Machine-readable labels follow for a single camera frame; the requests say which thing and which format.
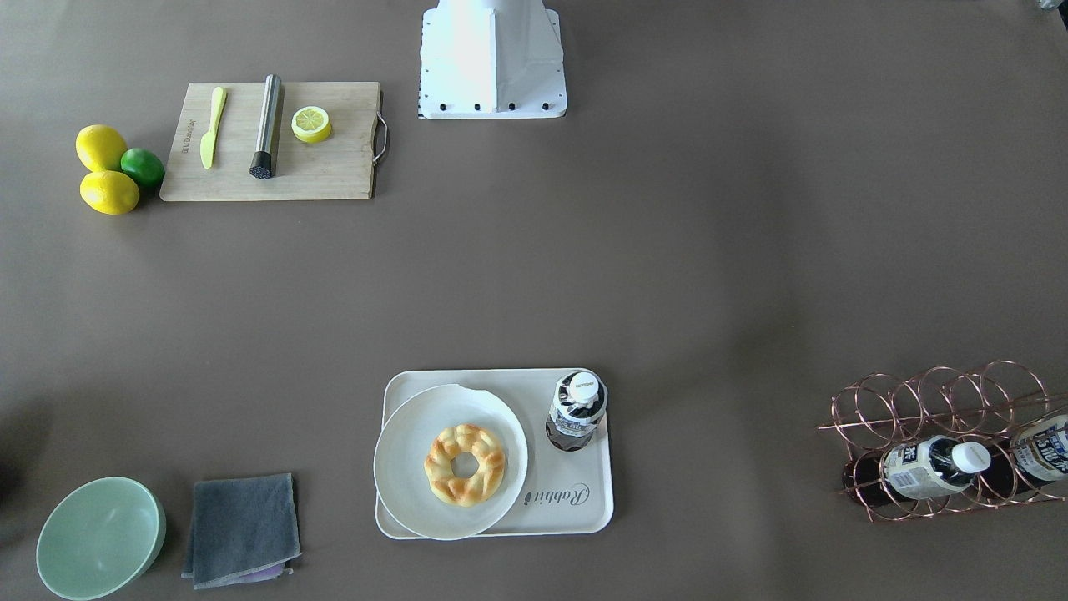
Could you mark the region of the steel muddler black tip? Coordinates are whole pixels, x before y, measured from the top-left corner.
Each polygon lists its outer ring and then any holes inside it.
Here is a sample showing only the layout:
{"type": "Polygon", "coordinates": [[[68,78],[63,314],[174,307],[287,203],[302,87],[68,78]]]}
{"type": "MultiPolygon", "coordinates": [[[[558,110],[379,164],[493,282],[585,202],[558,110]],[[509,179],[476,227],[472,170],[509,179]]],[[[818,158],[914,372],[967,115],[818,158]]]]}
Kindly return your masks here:
{"type": "Polygon", "coordinates": [[[274,178],[274,145],[277,144],[283,84],[277,73],[270,73],[264,80],[264,96],[260,110],[260,127],[253,149],[249,174],[253,178],[274,178]]]}

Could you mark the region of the white round plate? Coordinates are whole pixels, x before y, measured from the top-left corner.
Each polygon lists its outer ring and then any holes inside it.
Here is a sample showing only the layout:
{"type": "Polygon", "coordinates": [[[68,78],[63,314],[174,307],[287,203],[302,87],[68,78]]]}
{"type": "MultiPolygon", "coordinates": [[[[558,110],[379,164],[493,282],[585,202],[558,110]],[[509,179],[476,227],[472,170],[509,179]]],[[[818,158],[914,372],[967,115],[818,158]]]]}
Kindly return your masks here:
{"type": "Polygon", "coordinates": [[[491,392],[451,384],[417,393],[390,416],[377,442],[374,475],[386,510],[404,528],[431,539],[457,540],[491,528],[511,510],[527,479],[527,434],[511,407],[491,392]],[[507,454],[499,490],[470,508],[435,499],[423,468],[437,434],[462,423],[488,427],[507,454]]]}

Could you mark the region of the green ceramic bowl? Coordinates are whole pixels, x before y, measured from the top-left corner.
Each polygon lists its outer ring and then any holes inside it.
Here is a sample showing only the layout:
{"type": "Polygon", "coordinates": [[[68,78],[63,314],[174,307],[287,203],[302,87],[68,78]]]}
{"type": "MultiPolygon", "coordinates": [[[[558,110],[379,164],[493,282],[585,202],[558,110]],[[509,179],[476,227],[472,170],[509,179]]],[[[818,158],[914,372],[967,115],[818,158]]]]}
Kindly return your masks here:
{"type": "Polygon", "coordinates": [[[164,509],[150,488],[104,477],[76,488],[47,518],[38,575],[61,598],[103,598],[144,574],[163,543],[164,509]]]}

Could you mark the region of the tea bottle front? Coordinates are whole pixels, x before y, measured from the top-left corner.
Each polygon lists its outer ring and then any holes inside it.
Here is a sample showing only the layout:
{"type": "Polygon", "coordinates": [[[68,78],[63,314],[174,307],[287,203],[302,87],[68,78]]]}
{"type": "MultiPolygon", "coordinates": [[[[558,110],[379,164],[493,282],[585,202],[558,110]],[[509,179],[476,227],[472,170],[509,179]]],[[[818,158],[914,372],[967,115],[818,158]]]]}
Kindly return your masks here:
{"type": "Polygon", "coordinates": [[[874,508],[961,493],[990,465],[980,442],[934,434],[851,462],[842,483],[851,499],[874,508]]]}

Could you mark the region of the tea bottle white cap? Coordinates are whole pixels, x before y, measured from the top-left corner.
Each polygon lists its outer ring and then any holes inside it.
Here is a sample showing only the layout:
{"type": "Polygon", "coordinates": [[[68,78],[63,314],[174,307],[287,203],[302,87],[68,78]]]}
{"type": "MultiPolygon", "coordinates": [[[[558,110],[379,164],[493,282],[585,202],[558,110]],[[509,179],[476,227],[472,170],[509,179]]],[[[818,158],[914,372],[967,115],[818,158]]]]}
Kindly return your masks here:
{"type": "Polygon", "coordinates": [[[577,370],[557,380],[546,420],[549,442],[562,452],[583,449],[602,421],[609,392],[596,374],[577,370]]]}

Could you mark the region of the half lemon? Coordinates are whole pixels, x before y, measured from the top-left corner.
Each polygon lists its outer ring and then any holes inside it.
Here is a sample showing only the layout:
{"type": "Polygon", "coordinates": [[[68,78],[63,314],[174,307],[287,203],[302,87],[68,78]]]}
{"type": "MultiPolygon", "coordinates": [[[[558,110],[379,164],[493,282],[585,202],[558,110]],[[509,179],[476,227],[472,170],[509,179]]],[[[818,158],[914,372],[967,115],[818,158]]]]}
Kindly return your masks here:
{"type": "Polygon", "coordinates": [[[317,144],[332,135],[332,121],[327,110],[304,106],[290,115],[290,133],[305,144],[317,144]]]}

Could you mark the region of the grey folded cloth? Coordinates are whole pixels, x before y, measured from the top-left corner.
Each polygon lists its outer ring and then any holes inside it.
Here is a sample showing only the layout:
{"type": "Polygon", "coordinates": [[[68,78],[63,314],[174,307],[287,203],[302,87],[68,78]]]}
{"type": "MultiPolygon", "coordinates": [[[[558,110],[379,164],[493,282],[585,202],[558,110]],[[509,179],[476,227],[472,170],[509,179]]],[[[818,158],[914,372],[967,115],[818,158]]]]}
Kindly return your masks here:
{"type": "Polygon", "coordinates": [[[279,578],[301,555],[293,477],[195,483],[182,578],[195,589],[279,578]]]}

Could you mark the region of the yellow lemon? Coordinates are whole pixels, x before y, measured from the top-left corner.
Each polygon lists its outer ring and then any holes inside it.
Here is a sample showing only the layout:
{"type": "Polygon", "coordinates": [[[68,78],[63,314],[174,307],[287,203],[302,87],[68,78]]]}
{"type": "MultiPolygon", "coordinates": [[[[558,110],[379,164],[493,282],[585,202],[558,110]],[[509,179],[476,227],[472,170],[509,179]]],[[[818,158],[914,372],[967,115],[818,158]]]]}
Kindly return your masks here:
{"type": "Polygon", "coordinates": [[[84,175],[79,193],[90,208],[107,215],[130,212],[141,195],[138,184],[130,176],[114,170],[84,175]]]}
{"type": "Polygon", "coordinates": [[[128,145],[114,127],[92,124],[77,133],[75,149],[81,164],[90,172],[119,171],[128,145]]]}

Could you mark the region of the bamboo cutting board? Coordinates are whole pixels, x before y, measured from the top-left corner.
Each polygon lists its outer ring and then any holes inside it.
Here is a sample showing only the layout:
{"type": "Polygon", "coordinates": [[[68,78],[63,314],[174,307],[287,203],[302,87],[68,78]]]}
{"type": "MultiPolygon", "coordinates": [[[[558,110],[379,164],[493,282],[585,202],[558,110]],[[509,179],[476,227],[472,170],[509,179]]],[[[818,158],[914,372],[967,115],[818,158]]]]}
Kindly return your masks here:
{"type": "Polygon", "coordinates": [[[211,122],[211,93],[219,86],[190,83],[164,167],[159,195],[168,202],[361,200],[373,195],[373,156],[381,85],[377,81],[283,81],[274,142],[274,175],[250,174],[260,129],[264,81],[221,84],[226,90],[210,169],[201,160],[201,139],[211,122]],[[305,144],[290,133],[293,113],[315,105],[327,111],[331,136],[305,144]]]}

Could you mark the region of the yellow lemon lower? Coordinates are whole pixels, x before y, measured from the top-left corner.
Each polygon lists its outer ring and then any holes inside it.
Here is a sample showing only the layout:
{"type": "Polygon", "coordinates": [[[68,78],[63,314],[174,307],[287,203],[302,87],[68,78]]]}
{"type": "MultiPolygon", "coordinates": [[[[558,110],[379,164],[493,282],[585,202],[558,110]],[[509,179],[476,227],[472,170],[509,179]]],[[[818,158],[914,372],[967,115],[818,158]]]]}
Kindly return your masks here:
{"type": "Polygon", "coordinates": [[[90,208],[107,215],[130,212],[141,195],[138,184],[130,176],[114,170],[84,175],[79,193],[90,208]]]}

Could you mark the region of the cream serving tray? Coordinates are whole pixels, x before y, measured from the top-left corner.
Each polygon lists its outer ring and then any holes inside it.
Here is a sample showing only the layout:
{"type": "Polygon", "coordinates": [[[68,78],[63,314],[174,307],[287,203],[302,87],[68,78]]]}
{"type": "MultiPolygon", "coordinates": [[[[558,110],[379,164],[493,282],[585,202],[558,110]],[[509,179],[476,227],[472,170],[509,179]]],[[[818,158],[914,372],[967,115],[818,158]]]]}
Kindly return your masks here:
{"type": "MultiPolygon", "coordinates": [[[[467,538],[595,533],[614,511],[609,422],[599,423],[581,450],[560,450],[549,442],[545,422],[551,395],[566,374],[566,368],[400,371],[384,386],[381,433],[390,416],[421,391],[455,384],[491,392],[511,407],[527,434],[527,479],[499,522],[467,538]]],[[[431,539],[404,528],[379,493],[376,520],[389,538],[431,539]]]]}

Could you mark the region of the green lime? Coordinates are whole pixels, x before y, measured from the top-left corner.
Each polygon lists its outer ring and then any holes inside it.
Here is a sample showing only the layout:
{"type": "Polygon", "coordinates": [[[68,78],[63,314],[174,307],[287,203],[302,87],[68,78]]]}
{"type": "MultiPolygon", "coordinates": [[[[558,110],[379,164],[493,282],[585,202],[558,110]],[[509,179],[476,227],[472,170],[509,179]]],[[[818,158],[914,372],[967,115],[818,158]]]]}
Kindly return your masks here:
{"type": "Polygon", "coordinates": [[[126,149],[119,159],[119,170],[141,188],[157,188],[164,181],[163,160],[150,149],[126,149]]]}

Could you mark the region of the yellow plastic knife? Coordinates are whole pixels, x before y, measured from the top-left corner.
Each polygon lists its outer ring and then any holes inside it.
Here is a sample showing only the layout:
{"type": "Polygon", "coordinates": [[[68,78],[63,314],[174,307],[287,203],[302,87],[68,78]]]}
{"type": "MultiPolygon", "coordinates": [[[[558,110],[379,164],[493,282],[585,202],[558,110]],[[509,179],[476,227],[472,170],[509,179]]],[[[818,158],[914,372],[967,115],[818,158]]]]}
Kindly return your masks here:
{"type": "Polygon", "coordinates": [[[209,129],[199,141],[199,159],[201,159],[201,164],[205,170],[209,170],[214,163],[214,152],[216,152],[216,141],[226,99],[227,90],[225,86],[217,85],[214,88],[210,96],[209,129]]]}

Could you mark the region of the yellow lemon upper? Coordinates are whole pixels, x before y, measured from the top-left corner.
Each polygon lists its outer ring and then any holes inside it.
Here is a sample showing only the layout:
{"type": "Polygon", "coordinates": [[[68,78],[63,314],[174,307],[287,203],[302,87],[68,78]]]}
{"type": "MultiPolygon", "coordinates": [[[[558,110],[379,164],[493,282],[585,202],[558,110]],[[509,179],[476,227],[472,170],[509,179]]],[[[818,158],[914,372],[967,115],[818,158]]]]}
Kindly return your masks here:
{"type": "Polygon", "coordinates": [[[90,172],[119,171],[128,145],[114,127],[92,124],[77,133],[75,149],[81,164],[90,172]]]}

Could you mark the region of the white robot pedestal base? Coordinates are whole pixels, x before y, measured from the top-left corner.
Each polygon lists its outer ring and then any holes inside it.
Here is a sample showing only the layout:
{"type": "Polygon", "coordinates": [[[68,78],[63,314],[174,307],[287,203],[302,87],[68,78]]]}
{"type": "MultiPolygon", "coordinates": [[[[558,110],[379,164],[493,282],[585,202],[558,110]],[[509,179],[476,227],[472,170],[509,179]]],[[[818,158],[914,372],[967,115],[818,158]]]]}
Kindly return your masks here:
{"type": "Polygon", "coordinates": [[[560,118],[557,12],[541,1],[440,1],[423,12],[420,118],[560,118]]]}

